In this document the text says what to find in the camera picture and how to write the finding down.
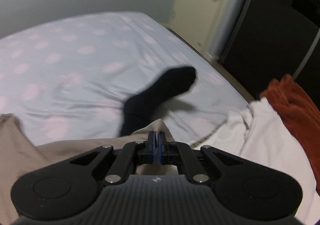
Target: orange fabric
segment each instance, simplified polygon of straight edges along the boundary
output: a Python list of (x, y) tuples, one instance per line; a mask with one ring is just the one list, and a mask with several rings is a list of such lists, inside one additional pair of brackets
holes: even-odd
[(289, 132), (303, 147), (316, 178), (320, 195), (320, 112), (306, 92), (288, 74), (270, 81), (260, 94), (279, 114)]

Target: black wardrobe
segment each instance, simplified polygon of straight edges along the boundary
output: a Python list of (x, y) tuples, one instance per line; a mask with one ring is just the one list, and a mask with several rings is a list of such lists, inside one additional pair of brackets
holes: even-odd
[(320, 108), (320, 0), (246, 0), (220, 63), (254, 97), (286, 73)]

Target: door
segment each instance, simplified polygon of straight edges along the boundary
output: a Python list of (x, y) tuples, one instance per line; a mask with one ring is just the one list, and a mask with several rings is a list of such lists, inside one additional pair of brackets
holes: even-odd
[(307, 64), (296, 78), (296, 82), (305, 90), (314, 104), (320, 109), (320, 41), (316, 45)]
[(253, 96), (293, 74), (319, 30), (318, 0), (251, 0), (220, 61)]
[(201, 53), (222, 0), (175, 0), (169, 27)]

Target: circular pad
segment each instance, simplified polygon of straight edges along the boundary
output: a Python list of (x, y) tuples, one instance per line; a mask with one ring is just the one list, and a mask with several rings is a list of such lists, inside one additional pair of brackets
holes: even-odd
[(65, 179), (47, 177), (36, 182), (33, 191), (41, 198), (55, 199), (67, 194), (70, 188), (70, 183)]
[(278, 194), (280, 187), (269, 178), (253, 177), (243, 183), (243, 190), (249, 197), (269, 199)]

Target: bed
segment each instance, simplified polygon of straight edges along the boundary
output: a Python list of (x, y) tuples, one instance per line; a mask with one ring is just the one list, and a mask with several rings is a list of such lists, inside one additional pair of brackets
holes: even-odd
[(164, 69), (192, 65), (191, 91), (164, 104), (175, 140), (209, 135), (245, 99), (210, 64), (143, 13), (81, 15), (0, 40), (0, 112), (14, 113), (35, 145), (117, 137), (123, 102)]

